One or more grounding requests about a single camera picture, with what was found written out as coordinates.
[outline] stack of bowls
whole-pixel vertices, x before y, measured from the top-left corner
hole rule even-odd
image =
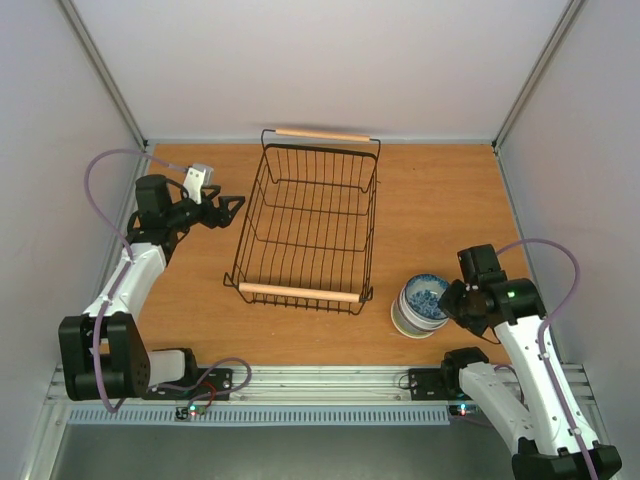
[[[391,320],[398,331],[410,338],[427,338],[442,328],[449,319],[438,301],[448,286],[430,273],[409,280],[391,305]]]

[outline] black mount bracket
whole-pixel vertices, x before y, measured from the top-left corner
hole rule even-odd
[[[207,369],[198,368],[196,357],[191,349],[187,348],[181,350],[185,352],[185,375],[179,381],[171,382],[169,383],[169,385],[176,385],[178,387],[189,387],[191,385],[194,385]],[[210,383],[213,388],[216,389],[216,392],[229,390],[233,387],[233,370],[230,368],[214,368],[213,370],[211,370],[211,372],[209,372],[203,382]],[[197,388],[189,392],[182,392],[180,390],[172,390],[168,388],[160,388],[155,392],[149,390],[142,396],[142,398],[144,400],[188,400],[191,397],[195,397],[196,395],[205,393],[211,393],[211,389],[206,385],[201,384],[198,385]],[[228,393],[223,393],[221,395],[218,395],[216,393],[214,401],[225,400],[229,400]]]
[[[460,389],[460,370],[477,362],[489,359],[478,347],[469,347],[447,352],[440,368],[410,368],[411,400],[470,400]]]

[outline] wire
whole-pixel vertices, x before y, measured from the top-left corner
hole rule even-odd
[[[93,326],[93,338],[91,342],[92,349],[93,349],[93,370],[96,376],[96,386],[98,387],[98,393],[100,395],[100,400],[102,400],[102,404],[110,413],[118,412],[118,410],[120,409],[120,407],[124,402],[124,398],[121,398],[120,400],[118,400],[118,403],[116,403],[115,406],[111,405],[111,402],[109,401],[107,390],[104,385],[104,377],[102,375],[102,364],[100,362],[100,330],[102,328],[102,320],[104,319],[104,315],[107,311],[107,308],[109,308],[109,305],[111,304],[113,296],[115,295],[116,291],[118,290],[118,287],[124,280],[124,277],[129,271],[129,268],[131,267],[131,265],[133,264],[134,259],[133,259],[133,249],[131,248],[131,245],[127,241],[126,237],[120,232],[120,230],[118,230],[118,228],[113,223],[111,223],[111,221],[102,212],[102,210],[100,210],[100,207],[98,207],[98,204],[96,203],[95,199],[93,198],[93,195],[91,194],[89,178],[91,176],[91,171],[93,170],[93,167],[96,165],[96,163],[98,163],[100,160],[102,160],[105,157],[108,157],[110,155],[116,155],[116,154],[127,154],[127,155],[136,155],[138,157],[144,157],[151,161],[159,163],[164,167],[171,168],[173,170],[178,170],[180,172],[187,172],[188,170],[185,167],[174,165],[172,163],[169,163],[157,157],[154,157],[153,155],[149,155],[148,153],[145,153],[145,152],[140,152],[138,150],[132,150],[128,148],[116,148],[113,150],[107,150],[106,152],[102,152],[101,154],[96,156],[93,160],[89,162],[89,165],[87,165],[87,169],[84,172],[84,193],[87,197],[87,201],[89,202],[89,205],[91,205],[91,208],[93,208],[93,211],[96,213],[96,215],[98,215],[98,217],[100,217],[100,219],[107,225],[107,227],[109,227],[109,229],[116,235],[116,237],[118,237],[118,239],[120,240],[120,243],[122,243],[122,246],[127,251],[127,255],[129,256],[129,261],[125,263],[124,267],[120,271],[120,274],[111,285],[111,288],[107,293],[107,298],[100,306],[100,310],[98,310],[98,315],[96,316],[96,321]]]
[[[205,398],[208,398],[209,399],[209,403],[207,403],[207,406],[204,407],[204,411],[206,412],[207,409],[213,403],[213,399],[216,398],[216,387],[211,385],[209,382],[202,382],[202,385],[208,387],[211,390],[211,393],[201,393],[200,395],[196,395],[195,397],[190,398],[189,402],[187,403],[187,409],[188,410],[191,410],[191,406],[194,403],[196,403],[198,400],[204,400]]]
[[[522,385],[520,385],[520,379],[518,379],[518,374],[516,373],[516,369],[513,368],[511,365],[507,365],[506,363],[499,363],[498,365],[493,367],[493,371],[497,372],[501,368],[509,370],[511,373],[513,373],[513,376],[516,377],[516,382],[518,382],[518,388],[520,389],[520,403],[524,405],[524,391],[522,390]]]
[[[211,389],[211,398],[209,399],[209,403],[207,403],[206,407],[204,407],[205,412],[207,411],[207,409],[211,406],[211,404],[213,403],[213,400],[216,398],[216,387],[214,387],[213,385],[211,385],[209,382],[202,382],[203,385],[206,385],[207,387],[209,387]]]
[[[207,378],[207,376],[209,375],[209,373],[211,373],[211,371],[215,368],[218,368],[220,365],[224,364],[224,363],[230,363],[230,362],[237,362],[242,364],[246,369],[247,369],[247,376],[246,378],[242,381],[242,383],[240,385],[236,385],[235,387],[231,387],[228,388],[226,390],[220,390],[219,392],[216,392],[216,395],[226,395],[228,393],[233,393],[233,392],[237,392],[238,390],[243,389],[244,387],[246,387],[247,385],[249,385],[249,382],[251,382],[251,377],[253,376],[253,371],[251,370],[251,365],[249,365],[245,360],[238,358],[238,357],[227,357],[227,358],[223,358],[222,360],[218,360],[217,362],[215,362],[213,365],[211,365],[209,368],[207,368],[204,373],[202,375],[200,375],[200,378],[196,381],[196,383],[194,383],[193,385],[190,385],[188,387],[181,387],[179,385],[173,385],[171,383],[159,383],[157,385],[154,385],[150,388],[164,388],[164,389],[170,389],[170,390],[178,390],[180,392],[188,392],[189,390],[194,390],[195,388],[198,388],[198,386]]]
[[[593,464],[593,461],[591,460],[591,455],[589,455],[589,449],[587,448],[587,445],[584,442],[584,438],[582,437],[582,434],[578,429],[578,425],[575,421],[575,418],[573,417],[573,412],[569,407],[569,402],[567,401],[567,398],[562,392],[562,387],[560,386],[560,381],[558,380],[556,372],[553,370],[553,365],[551,364],[551,360],[549,359],[545,338],[544,338],[547,330],[549,330],[549,328],[551,327],[551,324],[558,318],[560,313],[565,309],[567,304],[573,299],[573,297],[576,294],[576,291],[578,290],[578,285],[580,284],[580,264],[578,263],[578,259],[575,257],[575,255],[571,253],[571,251],[568,248],[564,247],[563,245],[560,245],[557,242],[554,242],[553,240],[546,240],[544,238],[524,238],[522,240],[518,240],[517,242],[513,242],[513,243],[510,243],[509,245],[502,247],[500,250],[496,252],[496,255],[500,255],[506,252],[507,250],[511,250],[514,247],[517,247],[519,245],[525,245],[528,243],[540,243],[543,245],[549,245],[551,247],[554,247],[560,250],[561,252],[563,252],[567,257],[569,257],[569,260],[571,260],[571,263],[573,264],[573,268],[574,268],[573,284],[569,289],[569,293],[567,293],[566,297],[564,297],[564,299],[560,302],[560,305],[558,305],[553,312],[547,315],[547,318],[545,318],[540,324],[540,328],[538,329],[538,346],[540,347],[540,356],[542,357],[544,366],[547,369],[547,373],[549,374],[549,378],[551,379],[553,388],[556,391],[556,396],[558,397],[558,401],[560,402],[562,411],[564,412],[564,415],[567,418],[569,427],[571,428],[572,433],[575,436],[576,443],[580,447],[580,452],[584,457],[584,461],[587,465],[587,469],[589,470],[589,475],[591,476],[591,480],[598,480],[598,473],[596,472],[596,468]]]

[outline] blue and white bowl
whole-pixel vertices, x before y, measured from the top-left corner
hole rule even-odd
[[[449,320],[438,302],[449,283],[436,275],[416,275],[407,282],[391,306],[391,319],[400,333],[426,338]]]

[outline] wooden surface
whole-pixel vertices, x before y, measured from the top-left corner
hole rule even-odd
[[[223,195],[251,193],[259,145],[158,145],[155,155],[215,168]],[[181,174],[153,166],[182,182]],[[400,335],[389,316],[394,297],[418,273],[460,277],[456,252],[517,239],[489,146],[388,145],[378,166],[373,253],[374,299],[359,316],[245,304],[222,285],[230,271],[245,208],[232,226],[191,230],[145,303],[139,327],[149,349],[190,347],[201,363],[240,356],[263,365],[439,364],[451,349],[478,345],[493,362],[501,346],[452,321],[435,335]],[[520,251],[501,257],[511,277],[528,276]]]

